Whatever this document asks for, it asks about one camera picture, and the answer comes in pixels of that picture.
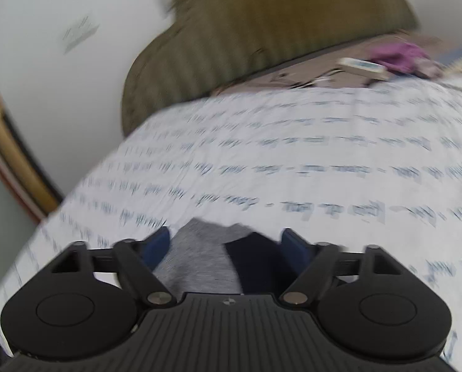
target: gray cloth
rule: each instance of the gray cloth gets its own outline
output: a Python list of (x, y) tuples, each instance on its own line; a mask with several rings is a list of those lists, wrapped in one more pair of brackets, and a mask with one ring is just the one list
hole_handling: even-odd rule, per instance
[(241, 293), (224, 244), (252, 232), (240, 224), (223, 227), (193, 218), (171, 239), (169, 253), (153, 273), (178, 299), (184, 292)]

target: pink cloth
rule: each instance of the pink cloth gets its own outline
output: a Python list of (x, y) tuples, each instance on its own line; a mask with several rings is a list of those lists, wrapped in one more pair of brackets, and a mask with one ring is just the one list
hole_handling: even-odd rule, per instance
[(405, 42), (381, 44), (370, 49), (370, 54), (370, 61), (386, 66), (389, 71), (404, 74), (416, 70), (416, 58), (429, 58), (419, 46)]

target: small white device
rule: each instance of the small white device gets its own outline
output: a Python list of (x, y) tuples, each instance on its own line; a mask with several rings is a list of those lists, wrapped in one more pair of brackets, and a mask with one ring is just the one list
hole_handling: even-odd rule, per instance
[(372, 80), (388, 81), (391, 76), (385, 66), (356, 58), (341, 58), (338, 60), (338, 65), (347, 73), (361, 75)]

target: olive green cushion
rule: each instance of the olive green cushion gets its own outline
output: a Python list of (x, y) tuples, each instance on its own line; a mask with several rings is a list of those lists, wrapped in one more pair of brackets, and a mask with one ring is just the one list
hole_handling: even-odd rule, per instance
[(175, 23), (128, 73), (122, 125), (342, 42), (415, 27), (405, 0), (174, 0)]

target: bed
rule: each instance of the bed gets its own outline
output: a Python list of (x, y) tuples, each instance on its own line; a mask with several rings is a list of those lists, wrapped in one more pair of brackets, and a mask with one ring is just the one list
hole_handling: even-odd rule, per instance
[(410, 78), (163, 109), (41, 223), (0, 284), (0, 312), (73, 241), (109, 247), (193, 217), (383, 246), (449, 305), (443, 358), (462, 371), (462, 89)]

